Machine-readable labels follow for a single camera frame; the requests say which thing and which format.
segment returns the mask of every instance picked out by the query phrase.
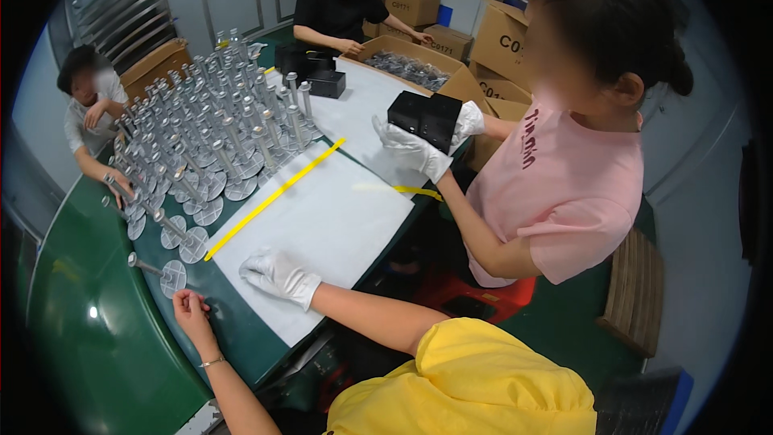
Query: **woman in yellow shirt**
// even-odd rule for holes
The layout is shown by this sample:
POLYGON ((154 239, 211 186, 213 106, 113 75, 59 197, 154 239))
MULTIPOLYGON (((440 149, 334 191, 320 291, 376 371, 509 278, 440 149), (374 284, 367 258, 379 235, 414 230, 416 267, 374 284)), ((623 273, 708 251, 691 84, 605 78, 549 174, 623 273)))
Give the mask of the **woman in yellow shirt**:
MULTIPOLYGON (((240 275, 268 294, 415 357, 383 377, 342 391, 330 406, 327 435, 595 432, 593 395, 580 376, 496 326, 323 283, 288 255, 270 249, 245 261, 240 275)), ((230 432, 281 433, 223 359, 203 296, 179 290, 172 301, 177 322, 206 365, 230 432)))

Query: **red chair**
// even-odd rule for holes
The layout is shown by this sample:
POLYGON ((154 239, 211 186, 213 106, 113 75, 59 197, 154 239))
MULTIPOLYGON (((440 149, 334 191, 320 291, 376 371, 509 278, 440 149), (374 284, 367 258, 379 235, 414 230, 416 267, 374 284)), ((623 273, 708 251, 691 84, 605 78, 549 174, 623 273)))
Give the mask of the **red chair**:
POLYGON ((536 277, 530 277, 507 287, 476 289, 459 279, 453 271, 432 264, 413 296, 413 302, 452 317, 476 317, 496 324, 516 314, 531 301, 535 282, 536 277))

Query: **woman in black shirt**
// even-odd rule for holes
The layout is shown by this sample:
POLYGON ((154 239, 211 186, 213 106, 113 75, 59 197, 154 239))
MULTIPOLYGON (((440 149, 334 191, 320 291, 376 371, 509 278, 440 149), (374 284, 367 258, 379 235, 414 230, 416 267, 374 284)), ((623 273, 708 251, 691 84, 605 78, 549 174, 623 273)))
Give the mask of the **woman in black shirt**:
POLYGON ((433 40, 390 14, 381 0, 298 0, 293 34, 304 47, 323 46, 356 55, 362 52, 363 20, 383 22, 425 44, 433 40))

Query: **bracelet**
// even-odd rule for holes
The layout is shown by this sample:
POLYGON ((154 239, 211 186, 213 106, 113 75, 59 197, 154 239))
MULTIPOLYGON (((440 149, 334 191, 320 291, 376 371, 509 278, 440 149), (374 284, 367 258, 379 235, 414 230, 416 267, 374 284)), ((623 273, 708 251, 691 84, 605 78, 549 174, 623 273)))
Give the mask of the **bracelet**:
POLYGON ((198 365, 198 367, 199 368, 206 368, 209 365, 214 365, 215 363, 220 363, 220 362, 224 362, 224 361, 226 361, 226 359, 223 356, 220 356, 215 361, 208 362, 208 363, 201 363, 200 365, 198 365))

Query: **metal rack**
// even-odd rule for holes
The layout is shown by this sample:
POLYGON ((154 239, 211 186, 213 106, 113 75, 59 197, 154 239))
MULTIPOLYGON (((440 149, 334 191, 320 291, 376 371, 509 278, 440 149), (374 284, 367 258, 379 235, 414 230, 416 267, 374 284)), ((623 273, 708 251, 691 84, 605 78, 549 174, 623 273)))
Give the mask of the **metal rack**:
POLYGON ((167 0, 73 0, 70 33, 92 44, 121 74, 177 37, 167 0))

